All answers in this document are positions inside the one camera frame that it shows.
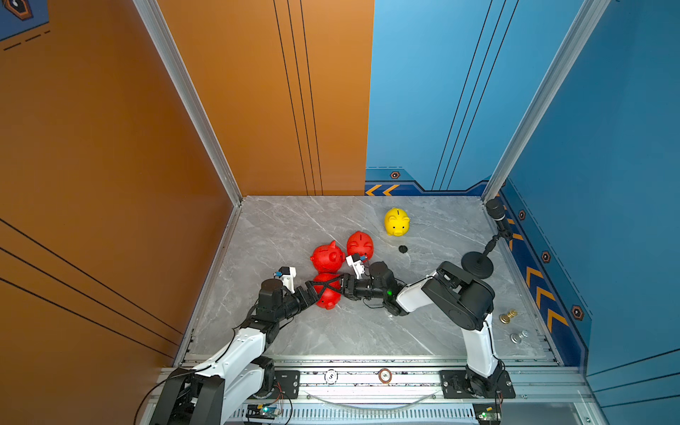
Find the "yellow piggy bank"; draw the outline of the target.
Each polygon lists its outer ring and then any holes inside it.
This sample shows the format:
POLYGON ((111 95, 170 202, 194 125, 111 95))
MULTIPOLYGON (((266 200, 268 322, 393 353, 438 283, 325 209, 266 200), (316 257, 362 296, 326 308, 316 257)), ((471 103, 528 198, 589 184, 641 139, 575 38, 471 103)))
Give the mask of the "yellow piggy bank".
POLYGON ((393 208, 384 217, 387 234, 392 237, 403 237, 410 228, 410 217, 405 210, 393 208))

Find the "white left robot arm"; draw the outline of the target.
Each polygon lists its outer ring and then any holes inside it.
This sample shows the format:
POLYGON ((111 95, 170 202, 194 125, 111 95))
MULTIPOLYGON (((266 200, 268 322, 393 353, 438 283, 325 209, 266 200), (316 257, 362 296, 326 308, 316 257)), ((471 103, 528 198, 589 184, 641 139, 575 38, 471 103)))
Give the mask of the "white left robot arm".
POLYGON ((264 352, 278 336, 281 321, 315 305, 321 299, 317 286, 341 294, 350 278, 340 274, 292 290, 281 279, 264 281, 257 302, 229 343, 194 368, 175 369, 159 384, 162 391, 149 423, 223 424, 252 395, 269 394, 274 364, 264 352))

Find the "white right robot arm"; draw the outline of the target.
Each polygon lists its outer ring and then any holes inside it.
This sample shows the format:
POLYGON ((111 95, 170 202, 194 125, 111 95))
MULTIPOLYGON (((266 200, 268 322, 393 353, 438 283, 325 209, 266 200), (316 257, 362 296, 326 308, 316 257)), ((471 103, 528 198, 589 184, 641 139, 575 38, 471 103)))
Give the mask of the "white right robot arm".
POLYGON ((321 292, 332 291, 352 301, 378 299, 390 315, 406 316, 434 305, 462 329, 467 353, 465 392, 474 398, 501 395, 505 365, 493 346, 492 313, 495 292, 487 283, 449 261, 412 284, 399 281, 380 261, 369 267, 368 276, 333 274, 329 280, 313 281, 321 292))

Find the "green circuit board left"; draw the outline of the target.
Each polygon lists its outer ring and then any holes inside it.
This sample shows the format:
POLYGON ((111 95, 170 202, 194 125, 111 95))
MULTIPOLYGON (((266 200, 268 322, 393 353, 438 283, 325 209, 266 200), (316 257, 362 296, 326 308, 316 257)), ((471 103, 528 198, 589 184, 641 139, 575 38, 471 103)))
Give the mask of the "green circuit board left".
POLYGON ((274 421, 280 415, 280 410, 272 405, 248 405, 246 407, 246 421, 274 421))

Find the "green circuit board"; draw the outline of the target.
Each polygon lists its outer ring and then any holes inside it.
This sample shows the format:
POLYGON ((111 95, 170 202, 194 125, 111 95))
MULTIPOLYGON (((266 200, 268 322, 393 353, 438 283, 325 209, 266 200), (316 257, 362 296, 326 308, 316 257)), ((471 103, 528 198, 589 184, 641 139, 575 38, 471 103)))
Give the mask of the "green circuit board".
POLYGON ((501 414, 497 407, 491 405, 474 404, 473 409, 479 425, 500 425, 501 414))
POLYGON ((246 407, 246 421, 274 421, 280 415, 280 410, 272 405, 248 405, 246 407))

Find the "small brass fitting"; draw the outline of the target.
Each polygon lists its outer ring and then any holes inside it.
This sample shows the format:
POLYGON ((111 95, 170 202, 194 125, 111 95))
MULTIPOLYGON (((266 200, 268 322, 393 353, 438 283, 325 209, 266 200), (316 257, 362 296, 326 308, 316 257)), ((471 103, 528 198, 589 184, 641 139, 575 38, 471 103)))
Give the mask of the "small brass fitting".
POLYGON ((517 317, 518 312, 516 310, 511 310, 508 313, 503 313, 499 316, 499 320, 503 324, 510 324, 510 322, 517 317))

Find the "small silver fitting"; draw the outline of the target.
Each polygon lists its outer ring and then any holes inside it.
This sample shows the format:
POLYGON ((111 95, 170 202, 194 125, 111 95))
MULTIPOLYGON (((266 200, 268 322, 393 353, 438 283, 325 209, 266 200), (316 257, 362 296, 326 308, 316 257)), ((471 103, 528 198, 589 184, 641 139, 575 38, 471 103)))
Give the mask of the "small silver fitting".
POLYGON ((516 344, 520 345, 524 339, 526 339, 529 336, 529 332, 527 330, 523 330, 521 332, 517 333, 512 333, 510 335, 510 340, 516 344))

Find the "green circuit board right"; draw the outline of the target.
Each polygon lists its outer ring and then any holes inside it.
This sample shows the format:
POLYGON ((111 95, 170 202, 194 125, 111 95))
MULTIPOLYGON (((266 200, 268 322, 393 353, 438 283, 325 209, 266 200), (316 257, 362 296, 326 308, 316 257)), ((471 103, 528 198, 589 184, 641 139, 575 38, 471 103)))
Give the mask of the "green circuit board right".
POLYGON ((497 407, 491 405, 474 404, 473 409, 479 425, 500 425, 501 414, 497 407))

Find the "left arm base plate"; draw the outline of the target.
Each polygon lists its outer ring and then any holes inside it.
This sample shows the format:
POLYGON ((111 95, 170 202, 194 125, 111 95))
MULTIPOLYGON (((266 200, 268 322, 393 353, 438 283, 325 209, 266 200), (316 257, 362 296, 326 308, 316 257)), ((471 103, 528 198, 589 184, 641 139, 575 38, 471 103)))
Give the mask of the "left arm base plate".
POLYGON ((260 398, 276 398, 283 394, 291 400, 296 400, 299 397, 300 377, 299 370, 266 372, 258 396, 260 398))

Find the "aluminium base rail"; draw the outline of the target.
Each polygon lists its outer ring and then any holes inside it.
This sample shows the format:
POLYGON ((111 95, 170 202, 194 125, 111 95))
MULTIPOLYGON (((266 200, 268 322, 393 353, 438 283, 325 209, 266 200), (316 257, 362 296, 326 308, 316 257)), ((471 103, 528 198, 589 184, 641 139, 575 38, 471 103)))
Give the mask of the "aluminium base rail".
MULTIPOLYGON (((273 362, 275 370, 299 370, 297 399, 250 396, 223 424, 478 424, 474 404, 497 407, 500 424, 602 424, 591 389, 578 369, 546 361, 508 361, 516 398, 444 397, 439 372, 465 370, 460 361, 434 359, 273 362), (274 421, 246 421, 248 405, 272 405, 274 421)), ((142 421, 150 424, 162 389, 152 393, 142 421)))

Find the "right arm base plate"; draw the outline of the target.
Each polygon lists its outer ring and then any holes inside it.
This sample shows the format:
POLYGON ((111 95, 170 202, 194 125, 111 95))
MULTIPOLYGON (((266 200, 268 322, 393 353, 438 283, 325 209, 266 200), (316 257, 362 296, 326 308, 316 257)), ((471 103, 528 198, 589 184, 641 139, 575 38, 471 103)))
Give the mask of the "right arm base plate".
POLYGON ((487 378, 469 370, 441 370, 439 378, 447 400, 458 398, 513 400, 516 398, 515 386, 509 373, 504 369, 500 369, 487 378))

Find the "aluminium corner post left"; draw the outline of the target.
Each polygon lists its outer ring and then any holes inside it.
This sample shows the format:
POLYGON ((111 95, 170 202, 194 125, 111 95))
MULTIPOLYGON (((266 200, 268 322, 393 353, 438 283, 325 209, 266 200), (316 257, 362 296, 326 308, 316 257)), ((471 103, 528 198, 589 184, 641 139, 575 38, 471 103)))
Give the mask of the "aluminium corner post left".
POLYGON ((235 207, 240 207, 244 197, 189 75, 189 70, 183 61, 182 54, 161 11, 159 2, 134 0, 133 4, 145 25, 147 33, 152 39, 156 51, 159 53, 187 115, 189 115, 201 143, 203 143, 206 154, 221 180, 223 188, 228 194, 231 203, 235 207))

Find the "aluminium corner post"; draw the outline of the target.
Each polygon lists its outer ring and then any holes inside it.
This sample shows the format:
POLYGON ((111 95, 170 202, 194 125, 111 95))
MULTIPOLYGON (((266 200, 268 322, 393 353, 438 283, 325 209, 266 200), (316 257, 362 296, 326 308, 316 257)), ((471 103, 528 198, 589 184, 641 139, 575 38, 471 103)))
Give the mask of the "aluminium corner post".
POLYGON ((610 0, 588 0, 582 3, 531 103, 494 169, 492 177, 481 196, 484 205, 499 195, 503 183, 506 182, 518 159, 520 159, 522 152, 610 3, 610 0))
POLYGON ((244 197, 189 75, 189 70, 183 61, 182 54, 161 11, 159 2, 134 0, 133 4, 145 25, 147 33, 152 39, 156 51, 159 53, 187 115, 189 115, 201 143, 203 143, 206 154, 221 180, 223 188, 228 194, 231 203, 235 207, 240 207, 244 197))

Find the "aluminium corner post right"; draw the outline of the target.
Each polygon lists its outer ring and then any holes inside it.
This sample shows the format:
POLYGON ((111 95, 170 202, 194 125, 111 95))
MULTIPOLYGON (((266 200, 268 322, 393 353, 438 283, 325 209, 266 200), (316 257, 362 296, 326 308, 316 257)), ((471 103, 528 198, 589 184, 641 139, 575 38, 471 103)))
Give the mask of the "aluminium corner post right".
POLYGON ((506 182, 518 159, 520 159, 522 152, 610 3, 610 0, 588 0, 582 3, 531 103, 494 169, 492 177, 481 196, 484 205, 499 195, 503 183, 506 182))

